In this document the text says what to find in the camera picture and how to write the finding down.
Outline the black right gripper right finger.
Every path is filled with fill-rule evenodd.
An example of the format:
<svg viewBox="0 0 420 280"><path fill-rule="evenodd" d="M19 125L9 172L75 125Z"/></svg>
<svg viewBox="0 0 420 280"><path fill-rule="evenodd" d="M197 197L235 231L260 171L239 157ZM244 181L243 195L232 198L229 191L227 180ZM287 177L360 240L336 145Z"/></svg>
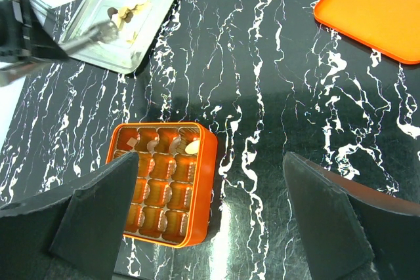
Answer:
<svg viewBox="0 0 420 280"><path fill-rule="evenodd" d="M291 151L283 175L313 279L419 278L419 204Z"/></svg>

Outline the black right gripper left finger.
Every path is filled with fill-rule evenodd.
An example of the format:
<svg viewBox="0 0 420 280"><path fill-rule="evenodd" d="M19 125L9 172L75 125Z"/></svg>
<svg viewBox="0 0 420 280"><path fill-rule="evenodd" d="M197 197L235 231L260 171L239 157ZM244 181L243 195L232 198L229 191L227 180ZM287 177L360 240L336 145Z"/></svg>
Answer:
<svg viewBox="0 0 420 280"><path fill-rule="evenodd" d="M138 156L1 207L2 279L111 279Z"/></svg>

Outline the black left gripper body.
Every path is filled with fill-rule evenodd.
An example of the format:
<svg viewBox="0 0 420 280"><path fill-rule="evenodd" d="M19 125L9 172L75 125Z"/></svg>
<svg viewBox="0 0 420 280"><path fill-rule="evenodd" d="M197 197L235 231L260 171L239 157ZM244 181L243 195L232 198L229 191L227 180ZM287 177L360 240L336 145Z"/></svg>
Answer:
<svg viewBox="0 0 420 280"><path fill-rule="evenodd" d="M49 11L40 0L1 0L2 62L68 59L38 19L38 13Z"/></svg>

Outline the silver metal tongs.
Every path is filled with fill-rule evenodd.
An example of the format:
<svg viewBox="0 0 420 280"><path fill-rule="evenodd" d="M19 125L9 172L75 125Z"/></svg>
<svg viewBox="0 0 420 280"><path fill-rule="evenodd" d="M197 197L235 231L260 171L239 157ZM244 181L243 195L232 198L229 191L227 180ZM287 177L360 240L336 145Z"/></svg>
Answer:
<svg viewBox="0 0 420 280"><path fill-rule="evenodd" d="M109 43L118 38L118 27L111 20L99 22L90 27L85 33L72 39L59 48L66 53L64 58L31 58L28 61L16 62L1 68L1 87L5 87L21 77L25 77L48 63L56 60L65 60L69 56L87 48L95 43Z"/></svg>

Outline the dark square chocolate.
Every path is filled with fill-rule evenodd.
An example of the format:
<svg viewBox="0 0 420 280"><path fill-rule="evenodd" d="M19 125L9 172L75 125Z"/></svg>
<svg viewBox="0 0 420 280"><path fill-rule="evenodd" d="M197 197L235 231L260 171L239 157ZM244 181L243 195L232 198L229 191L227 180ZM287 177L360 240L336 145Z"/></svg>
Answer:
<svg viewBox="0 0 420 280"><path fill-rule="evenodd" d="M129 150L132 150L138 143L138 140L136 138L130 138L127 141L127 146L129 147Z"/></svg>

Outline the dark round chocolate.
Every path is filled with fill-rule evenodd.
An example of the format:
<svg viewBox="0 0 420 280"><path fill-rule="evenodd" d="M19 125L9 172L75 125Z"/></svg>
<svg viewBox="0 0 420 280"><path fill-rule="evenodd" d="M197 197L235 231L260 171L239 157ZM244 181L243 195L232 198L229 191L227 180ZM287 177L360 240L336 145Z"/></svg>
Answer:
<svg viewBox="0 0 420 280"><path fill-rule="evenodd" d="M155 147L158 145L159 140L151 140L147 143L146 149L149 152L155 152Z"/></svg>

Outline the dark shell chocolate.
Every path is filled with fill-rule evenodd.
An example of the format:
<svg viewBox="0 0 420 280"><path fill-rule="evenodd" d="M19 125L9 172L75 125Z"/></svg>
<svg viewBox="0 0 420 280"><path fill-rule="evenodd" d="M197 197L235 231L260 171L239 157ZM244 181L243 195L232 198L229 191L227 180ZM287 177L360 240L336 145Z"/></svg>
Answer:
<svg viewBox="0 0 420 280"><path fill-rule="evenodd" d="M180 144L180 137L177 137L169 145L169 153L173 155L176 154L179 144Z"/></svg>

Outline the white oval chocolate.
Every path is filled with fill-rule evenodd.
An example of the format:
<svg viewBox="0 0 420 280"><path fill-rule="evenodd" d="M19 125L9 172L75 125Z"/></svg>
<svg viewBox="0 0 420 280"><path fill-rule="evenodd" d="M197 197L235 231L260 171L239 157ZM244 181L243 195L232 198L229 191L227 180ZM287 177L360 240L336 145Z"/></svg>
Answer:
<svg viewBox="0 0 420 280"><path fill-rule="evenodd" d="M192 142L190 142L186 147L185 147L185 152L188 155L195 155L198 153L200 149L200 141L199 140L194 140Z"/></svg>

